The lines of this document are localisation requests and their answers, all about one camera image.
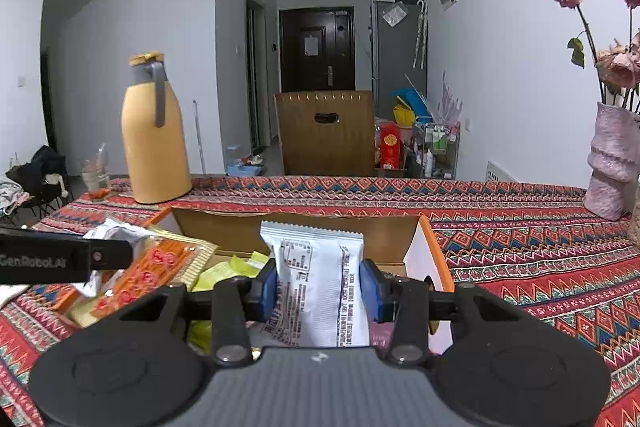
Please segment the orange cardboard box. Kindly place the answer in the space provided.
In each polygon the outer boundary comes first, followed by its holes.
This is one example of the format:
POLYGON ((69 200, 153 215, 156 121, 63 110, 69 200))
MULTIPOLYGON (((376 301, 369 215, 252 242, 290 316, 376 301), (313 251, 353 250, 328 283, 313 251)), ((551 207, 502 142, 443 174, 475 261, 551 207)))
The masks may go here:
MULTIPOLYGON (((248 258, 253 251, 271 259, 270 248, 260 236, 260 226, 264 221, 361 233, 363 259, 371 259, 381 271, 425 281, 439 291, 452 291, 454 288, 444 255, 430 222, 424 217, 326 217, 280 212, 224 215, 221 212, 171 209, 153 218, 150 225, 156 231, 172 232, 217 245, 206 270, 216 263, 230 260, 232 256, 248 258)), ((392 329, 392 324, 375 324, 369 319, 368 346, 384 346, 392 329)))

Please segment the black folding chair with clothes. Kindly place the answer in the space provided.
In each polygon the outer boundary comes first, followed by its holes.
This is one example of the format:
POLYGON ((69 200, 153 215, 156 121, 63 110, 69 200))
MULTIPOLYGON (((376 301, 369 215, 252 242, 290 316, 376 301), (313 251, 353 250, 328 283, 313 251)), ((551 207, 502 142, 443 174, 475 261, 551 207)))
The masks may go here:
POLYGON ((1 216, 11 218, 20 208, 35 217, 47 216, 53 204, 66 204, 73 195, 66 158, 43 145, 24 164, 15 164, 1 175, 1 216))

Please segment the silver white snack packet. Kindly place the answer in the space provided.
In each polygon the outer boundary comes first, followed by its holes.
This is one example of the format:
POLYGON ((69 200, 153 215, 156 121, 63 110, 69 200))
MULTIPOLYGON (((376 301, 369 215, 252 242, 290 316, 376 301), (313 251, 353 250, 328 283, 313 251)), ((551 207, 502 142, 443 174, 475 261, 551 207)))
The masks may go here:
POLYGON ((145 242, 151 237, 152 232, 145 228, 106 218, 84 235, 93 246, 101 247, 101 260, 92 260, 96 267, 91 268, 88 280, 73 286, 88 298, 110 291, 129 265, 142 255, 145 242))

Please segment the green white snack bar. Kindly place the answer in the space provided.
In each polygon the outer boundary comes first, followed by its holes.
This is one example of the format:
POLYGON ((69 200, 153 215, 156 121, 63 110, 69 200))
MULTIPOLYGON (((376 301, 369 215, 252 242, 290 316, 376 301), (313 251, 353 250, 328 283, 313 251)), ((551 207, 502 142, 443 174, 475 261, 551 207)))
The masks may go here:
MULTIPOLYGON (((268 260, 268 256, 258 253, 258 251, 253 251, 248 258, 232 256, 230 260, 216 263, 211 268, 204 270, 191 291, 192 293, 211 291, 217 283, 232 279, 232 277, 254 279, 268 260)), ((209 353, 211 342, 212 324, 210 324, 210 320, 193 321, 188 332, 188 343, 204 353, 209 353)))

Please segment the drinking glass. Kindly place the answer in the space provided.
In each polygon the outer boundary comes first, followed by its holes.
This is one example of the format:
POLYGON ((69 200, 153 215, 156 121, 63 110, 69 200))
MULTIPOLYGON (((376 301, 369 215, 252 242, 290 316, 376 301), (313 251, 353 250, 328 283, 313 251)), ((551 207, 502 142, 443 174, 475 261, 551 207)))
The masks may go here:
POLYGON ((81 178, 91 200, 101 200, 111 193, 111 178, 108 173, 108 152, 103 142, 98 151, 81 165, 81 178))

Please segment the orange snack bar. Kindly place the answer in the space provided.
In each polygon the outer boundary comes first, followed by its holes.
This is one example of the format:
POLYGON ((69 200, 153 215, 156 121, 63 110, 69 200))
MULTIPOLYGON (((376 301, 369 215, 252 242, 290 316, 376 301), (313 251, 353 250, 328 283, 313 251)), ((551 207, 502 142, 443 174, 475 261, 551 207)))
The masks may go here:
POLYGON ((192 291, 217 248, 176 234, 149 236, 141 255, 111 287, 94 298, 78 299, 66 315, 83 329, 162 286, 183 285, 192 291))

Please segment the red gift box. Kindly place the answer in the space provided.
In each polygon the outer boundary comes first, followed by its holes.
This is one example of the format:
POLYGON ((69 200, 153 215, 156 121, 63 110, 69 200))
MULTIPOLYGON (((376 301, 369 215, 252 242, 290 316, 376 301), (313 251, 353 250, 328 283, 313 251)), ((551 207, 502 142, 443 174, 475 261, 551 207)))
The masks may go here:
POLYGON ((384 169, 399 169, 401 139, 397 124, 385 121, 380 126, 380 165, 384 169))

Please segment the wooden chair back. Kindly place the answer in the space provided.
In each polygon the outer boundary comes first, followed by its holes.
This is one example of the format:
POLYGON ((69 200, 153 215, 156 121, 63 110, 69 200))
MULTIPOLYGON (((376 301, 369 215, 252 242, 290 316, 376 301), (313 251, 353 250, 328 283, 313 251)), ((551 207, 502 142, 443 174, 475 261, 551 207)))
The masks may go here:
POLYGON ((375 175, 371 92, 288 92, 274 98, 287 176, 375 175))

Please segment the yellow thermos jug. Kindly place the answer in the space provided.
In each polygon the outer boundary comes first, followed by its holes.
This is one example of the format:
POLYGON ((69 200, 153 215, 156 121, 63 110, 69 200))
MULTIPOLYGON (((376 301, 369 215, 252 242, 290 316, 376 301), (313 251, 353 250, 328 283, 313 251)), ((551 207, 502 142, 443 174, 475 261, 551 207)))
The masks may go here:
POLYGON ((160 51, 129 59, 132 83, 122 102, 122 143, 134 200, 169 202, 192 188, 178 98, 160 51))

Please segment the patterned red tablecloth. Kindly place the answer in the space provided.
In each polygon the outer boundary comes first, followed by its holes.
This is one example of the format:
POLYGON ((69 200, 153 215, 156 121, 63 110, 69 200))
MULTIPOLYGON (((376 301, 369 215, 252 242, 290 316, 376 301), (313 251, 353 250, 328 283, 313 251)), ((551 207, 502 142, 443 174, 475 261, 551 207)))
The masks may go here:
POLYGON ((611 369, 602 426, 639 421, 639 251, 625 220, 576 187, 371 178, 198 178, 177 202, 206 212, 430 221, 457 282, 483 285, 593 347, 611 369))

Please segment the dark entrance door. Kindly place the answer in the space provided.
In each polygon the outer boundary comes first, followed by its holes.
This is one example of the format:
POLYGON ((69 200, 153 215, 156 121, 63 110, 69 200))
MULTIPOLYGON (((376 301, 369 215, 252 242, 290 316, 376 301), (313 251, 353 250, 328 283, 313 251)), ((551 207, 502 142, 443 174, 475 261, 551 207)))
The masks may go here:
POLYGON ((356 89, 350 6, 283 10, 279 27, 282 92, 356 89))

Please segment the pink textured vase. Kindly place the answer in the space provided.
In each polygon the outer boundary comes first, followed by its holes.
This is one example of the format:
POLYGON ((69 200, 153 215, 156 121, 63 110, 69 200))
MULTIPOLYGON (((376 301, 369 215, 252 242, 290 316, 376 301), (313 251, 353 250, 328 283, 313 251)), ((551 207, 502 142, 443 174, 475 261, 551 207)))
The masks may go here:
POLYGON ((588 164, 592 173, 585 207, 602 219, 620 219, 627 193, 639 176, 639 123, 634 113, 598 104, 588 164))

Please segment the grey refrigerator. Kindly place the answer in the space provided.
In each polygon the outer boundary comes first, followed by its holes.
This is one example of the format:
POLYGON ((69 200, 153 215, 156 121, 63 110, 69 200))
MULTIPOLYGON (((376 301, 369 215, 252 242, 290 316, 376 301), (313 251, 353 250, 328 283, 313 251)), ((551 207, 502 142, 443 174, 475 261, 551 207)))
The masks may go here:
POLYGON ((404 5, 407 15, 395 26, 384 20, 383 13, 393 5, 390 2, 373 1, 370 6, 372 92, 375 114, 390 119, 397 101, 395 92, 410 89, 405 75, 422 92, 426 91, 426 68, 412 67, 421 9, 416 4, 404 5))

